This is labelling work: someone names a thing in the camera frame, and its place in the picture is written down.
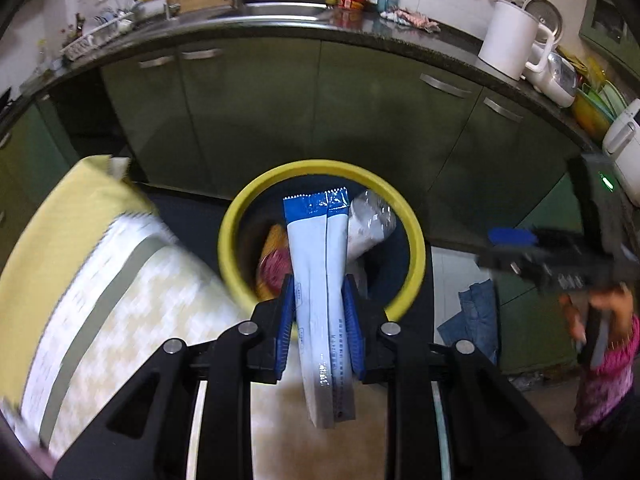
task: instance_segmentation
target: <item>screw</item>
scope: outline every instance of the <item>screw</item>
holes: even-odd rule
[[[472,354],[475,349],[476,347],[474,346],[474,344],[468,339],[461,339],[456,343],[456,350],[461,354]]]
[[[400,325],[393,321],[387,321],[380,326],[380,330],[384,335],[398,335],[400,333]]]
[[[168,354],[175,354],[182,350],[182,341],[179,339],[169,339],[169,341],[165,341],[162,345],[162,350]]]
[[[238,325],[238,332],[242,335],[255,334],[258,330],[258,326],[253,321],[245,321]]]

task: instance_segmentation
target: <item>dark floor mat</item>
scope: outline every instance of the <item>dark floor mat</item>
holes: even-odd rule
[[[148,186],[143,190],[180,243],[220,275],[218,231],[231,202]]]

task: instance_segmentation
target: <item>green kitchen cabinet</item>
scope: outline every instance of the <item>green kitchen cabinet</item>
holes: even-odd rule
[[[100,70],[130,148],[149,182],[211,192],[174,49],[132,57]]]
[[[180,47],[191,119],[216,195],[308,157],[320,42],[213,40]]]
[[[323,41],[312,156],[378,174],[415,209],[480,91],[471,81],[413,59]]]
[[[418,210],[426,236],[484,244],[494,227],[515,227],[555,186],[571,140],[511,100],[483,89],[447,163]],[[453,229],[446,205],[461,225]]]
[[[70,167],[33,104],[0,141],[0,164],[36,206]]]
[[[71,144],[69,135],[60,121],[56,107],[51,101],[49,94],[38,97],[36,99],[36,106],[47,126],[51,138],[60,150],[66,163],[70,166],[74,165],[79,160],[78,152],[76,152],[76,149]]]
[[[547,195],[524,217],[518,227],[550,227],[573,232],[582,232],[580,205],[574,195],[569,175],[565,173]],[[499,304],[505,304],[517,296],[531,290],[533,284],[525,282],[510,272],[495,275]]]
[[[574,361],[557,294],[532,289],[499,307],[500,370],[515,374]]]
[[[35,212],[36,205],[0,162],[0,271]]]

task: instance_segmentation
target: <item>person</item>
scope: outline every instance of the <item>person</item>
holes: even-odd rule
[[[572,448],[585,480],[637,478],[640,474],[640,398],[632,367],[640,344],[640,322],[626,285],[590,293],[594,308],[611,311],[609,345],[595,370],[583,368],[575,404],[575,428],[582,436]],[[569,334],[585,342],[585,327],[569,295],[560,297]]]

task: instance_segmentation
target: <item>green light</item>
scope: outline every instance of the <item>green light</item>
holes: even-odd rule
[[[604,182],[604,185],[607,186],[607,188],[609,188],[609,191],[613,191],[613,184],[611,183],[611,181],[603,174],[600,174],[600,178]]]

